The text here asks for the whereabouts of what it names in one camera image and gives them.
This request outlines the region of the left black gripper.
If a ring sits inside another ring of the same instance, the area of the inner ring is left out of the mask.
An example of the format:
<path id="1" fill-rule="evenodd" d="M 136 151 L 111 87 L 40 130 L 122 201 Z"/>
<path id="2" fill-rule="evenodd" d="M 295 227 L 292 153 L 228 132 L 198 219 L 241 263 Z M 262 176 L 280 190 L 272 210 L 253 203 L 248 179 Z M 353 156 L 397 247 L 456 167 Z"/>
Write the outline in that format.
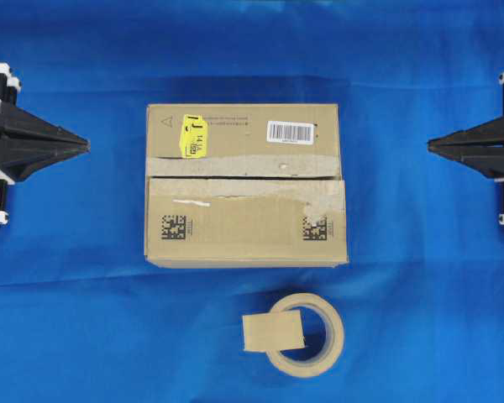
<path id="1" fill-rule="evenodd" d="M 15 106 L 21 88 L 9 64 L 0 62 L 0 131 L 21 139 L 57 142 L 0 142 L 0 227 L 8 223 L 5 206 L 9 185 L 90 151 L 86 139 Z"/>

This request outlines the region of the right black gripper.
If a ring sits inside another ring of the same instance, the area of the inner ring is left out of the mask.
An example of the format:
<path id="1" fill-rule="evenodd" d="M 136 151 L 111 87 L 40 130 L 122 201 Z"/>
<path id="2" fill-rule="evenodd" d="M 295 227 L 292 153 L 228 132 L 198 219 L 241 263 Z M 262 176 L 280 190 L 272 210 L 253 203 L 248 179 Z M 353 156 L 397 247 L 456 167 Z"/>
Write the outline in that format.
<path id="1" fill-rule="evenodd" d="M 502 114 L 504 115 L 504 72 L 501 73 L 499 82 L 502 88 Z M 428 151 L 468 166 L 486 178 L 503 179 L 504 147 L 488 147 L 492 145 L 504 145 L 504 116 L 473 128 L 430 139 Z M 501 222 L 504 220 L 504 182 L 502 190 L 503 208 L 499 216 Z"/>

